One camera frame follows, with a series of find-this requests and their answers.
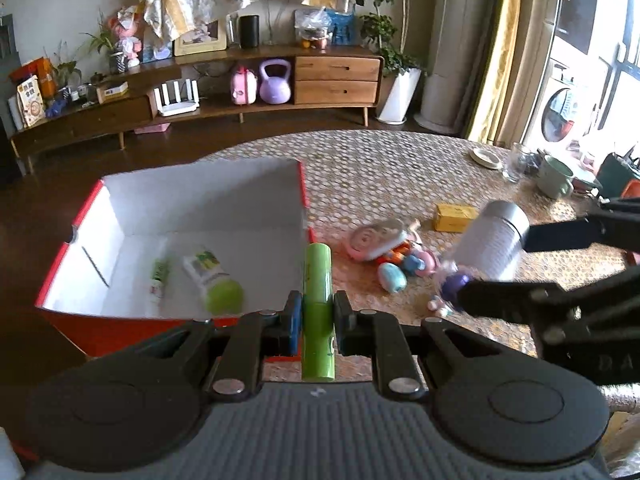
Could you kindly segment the light green cylinder stick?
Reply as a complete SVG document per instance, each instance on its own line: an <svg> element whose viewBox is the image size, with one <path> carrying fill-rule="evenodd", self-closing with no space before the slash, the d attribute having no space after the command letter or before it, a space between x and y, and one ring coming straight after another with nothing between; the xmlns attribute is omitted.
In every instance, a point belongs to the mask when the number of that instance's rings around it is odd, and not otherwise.
<svg viewBox="0 0 640 480"><path fill-rule="evenodd" d="M331 248L307 247L303 296L302 378L305 382L333 382L334 322Z"/></svg>

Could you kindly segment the white bottle with silver cap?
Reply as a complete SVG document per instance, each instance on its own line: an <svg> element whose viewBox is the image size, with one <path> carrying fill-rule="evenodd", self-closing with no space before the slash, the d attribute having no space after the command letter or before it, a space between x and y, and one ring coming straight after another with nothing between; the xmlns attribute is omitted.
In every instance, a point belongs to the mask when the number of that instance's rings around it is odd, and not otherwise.
<svg viewBox="0 0 640 480"><path fill-rule="evenodd" d="M474 278L511 281L518 272L528 229L528 218L517 204L493 200L462 233L447 259Z"/></svg>

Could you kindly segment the white bottle with green lid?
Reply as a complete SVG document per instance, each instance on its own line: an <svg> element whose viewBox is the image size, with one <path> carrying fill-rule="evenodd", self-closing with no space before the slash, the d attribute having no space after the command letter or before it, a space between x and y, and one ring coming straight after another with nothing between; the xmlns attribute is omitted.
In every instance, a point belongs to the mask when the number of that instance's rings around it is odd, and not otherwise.
<svg viewBox="0 0 640 480"><path fill-rule="evenodd" d="M212 252L203 249L184 256L182 266L198 289L207 312L212 315L241 313L244 290Z"/></svg>

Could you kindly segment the white tube with green cap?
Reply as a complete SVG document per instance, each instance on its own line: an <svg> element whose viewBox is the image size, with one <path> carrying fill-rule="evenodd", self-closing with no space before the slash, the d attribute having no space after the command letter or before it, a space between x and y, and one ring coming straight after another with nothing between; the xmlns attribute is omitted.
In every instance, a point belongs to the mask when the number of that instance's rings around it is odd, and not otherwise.
<svg viewBox="0 0 640 480"><path fill-rule="evenodd" d="M169 259L156 258L152 265L149 281L149 300L158 306L165 295L165 288L169 274Z"/></svg>

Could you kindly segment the light green ceramic mug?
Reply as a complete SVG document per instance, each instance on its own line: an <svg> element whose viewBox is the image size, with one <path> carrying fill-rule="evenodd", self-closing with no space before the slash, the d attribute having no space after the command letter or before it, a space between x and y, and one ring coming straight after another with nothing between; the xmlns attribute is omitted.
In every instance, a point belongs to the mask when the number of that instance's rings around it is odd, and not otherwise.
<svg viewBox="0 0 640 480"><path fill-rule="evenodd" d="M544 155L538 170L538 190L552 200L569 196L574 191L574 172L559 159Z"/></svg>

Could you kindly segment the clear drinking glass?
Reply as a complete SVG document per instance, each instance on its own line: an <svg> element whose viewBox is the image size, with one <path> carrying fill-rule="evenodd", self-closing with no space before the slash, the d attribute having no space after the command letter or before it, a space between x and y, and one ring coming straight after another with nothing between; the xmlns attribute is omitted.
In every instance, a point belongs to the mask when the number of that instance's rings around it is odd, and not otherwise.
<svg viewBox="0 0 640 480"><path fill-rule="evenodd" d="M521 143L513 143L502 170L506 182L518 183L526 175L530 155L529 150Z"/></svg>

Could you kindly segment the washing machine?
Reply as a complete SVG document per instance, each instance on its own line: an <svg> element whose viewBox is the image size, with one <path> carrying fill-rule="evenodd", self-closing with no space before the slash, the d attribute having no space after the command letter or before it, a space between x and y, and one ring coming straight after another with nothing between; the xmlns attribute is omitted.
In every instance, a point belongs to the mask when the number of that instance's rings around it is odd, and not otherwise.
<svg viewBox="0 0 640 480"><path fill-rule="evenodd" d="M549 58L523 138L532 151L567 150L587 130L588 79L580 70Z"/></svg>

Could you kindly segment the white round coaster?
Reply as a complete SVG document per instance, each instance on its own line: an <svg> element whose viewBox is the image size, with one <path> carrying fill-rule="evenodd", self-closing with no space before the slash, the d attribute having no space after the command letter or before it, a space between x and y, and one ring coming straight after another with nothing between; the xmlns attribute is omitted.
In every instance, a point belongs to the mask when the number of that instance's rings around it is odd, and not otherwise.
<svg viewBox="0 0 640 480"><path fill-rule="evenodd" d="M500 170L502 167L501 159L492 151L486 150L486 148L472 148L470 157L473 162L486 169Z"/></svg>

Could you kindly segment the purple kettlebell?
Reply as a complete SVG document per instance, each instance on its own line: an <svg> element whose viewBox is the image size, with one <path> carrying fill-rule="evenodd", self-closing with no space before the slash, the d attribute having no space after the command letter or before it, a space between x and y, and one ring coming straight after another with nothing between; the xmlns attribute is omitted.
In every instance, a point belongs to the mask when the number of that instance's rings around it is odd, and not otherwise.
<svg viewBox="0 0 640 480"><path fill-rule="evenodd" d="M283 76L269 76L267 70L269 67L281 67L285 69ZM259 73L262 77L262 83L259 87L259 96L267 104L280 105L285 104L291 99L292 90L290 82L292 64L283 58L270 58L260 63Z"/></svg>

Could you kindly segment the yellow curtain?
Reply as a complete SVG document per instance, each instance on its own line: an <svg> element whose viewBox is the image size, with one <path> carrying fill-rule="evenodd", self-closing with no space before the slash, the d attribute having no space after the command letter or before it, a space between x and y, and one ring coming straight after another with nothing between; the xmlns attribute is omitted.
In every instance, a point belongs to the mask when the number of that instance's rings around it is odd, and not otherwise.
<svg viewBox="0 0 640 480"><path fill-rule="evenodd" d="M466 138L494 144L506 99L518 39L522 0L494 0L488 39L482 53L482 70L473 94Z"/></svg>

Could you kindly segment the plastic bag with fruit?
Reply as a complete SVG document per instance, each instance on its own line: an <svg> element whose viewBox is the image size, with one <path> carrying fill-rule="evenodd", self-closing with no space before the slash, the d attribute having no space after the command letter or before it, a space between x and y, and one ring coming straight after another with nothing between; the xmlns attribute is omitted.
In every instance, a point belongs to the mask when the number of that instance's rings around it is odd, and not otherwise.
<svg viewBox="0 0 640 480"><path fill-rule="evenodd" d="M296 9L294 32L296 40L303 48L326 50L332 39L332 21L323 6Z"/></svg>

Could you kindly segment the black cylindrical speaker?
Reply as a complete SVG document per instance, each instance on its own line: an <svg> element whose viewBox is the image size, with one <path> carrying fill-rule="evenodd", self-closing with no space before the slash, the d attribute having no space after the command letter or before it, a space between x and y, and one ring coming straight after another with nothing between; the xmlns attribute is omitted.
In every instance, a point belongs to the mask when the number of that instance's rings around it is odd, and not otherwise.
<svg viewBox="0 0 640 480"><path fill-rule="evenodd" d="M239 17L240 46L242 49L256 49L259 46L259 16L242 15Z"/></svg>

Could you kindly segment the snack box with cartoon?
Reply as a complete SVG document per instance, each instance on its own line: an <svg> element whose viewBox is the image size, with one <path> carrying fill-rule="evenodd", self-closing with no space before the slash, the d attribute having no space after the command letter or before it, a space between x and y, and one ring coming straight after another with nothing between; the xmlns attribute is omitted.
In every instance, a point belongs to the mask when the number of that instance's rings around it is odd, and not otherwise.
<svg viewBox="0 0 640 480"><path fill-rule="evenodd" d="M44 107L37 75L21 82L16 91L18 108L26 128L32 127L46 117L46 108Z"/></svg>

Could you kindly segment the pink doll figure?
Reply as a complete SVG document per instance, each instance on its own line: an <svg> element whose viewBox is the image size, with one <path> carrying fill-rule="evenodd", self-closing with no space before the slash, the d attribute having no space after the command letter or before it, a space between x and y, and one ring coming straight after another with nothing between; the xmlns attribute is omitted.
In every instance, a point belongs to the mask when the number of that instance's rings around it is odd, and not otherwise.
<svg viewBox="0 0 640 480"><path fill-rule="evenodd" d="M107 25L117 39L116 49L122 51L126 58L127 68L135 68L140 64L139 54L142 41L138 37L141 13L137 6L127 6L118 10L108 20Z"/></svg>

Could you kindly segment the potted tree in white pot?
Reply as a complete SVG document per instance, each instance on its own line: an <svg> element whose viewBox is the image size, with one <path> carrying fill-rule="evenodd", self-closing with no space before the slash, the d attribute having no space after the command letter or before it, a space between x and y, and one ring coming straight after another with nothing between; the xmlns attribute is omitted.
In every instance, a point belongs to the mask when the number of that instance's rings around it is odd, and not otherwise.
<svg viewBox="0 0 640 480"><path fill-rule="evenodd" d="M410 0L352 0L356 6L372 6L360 18L362 41L382 58L382 87L376 119L400 126L422 74L422 63L406 51L410 24Z"/></svg>

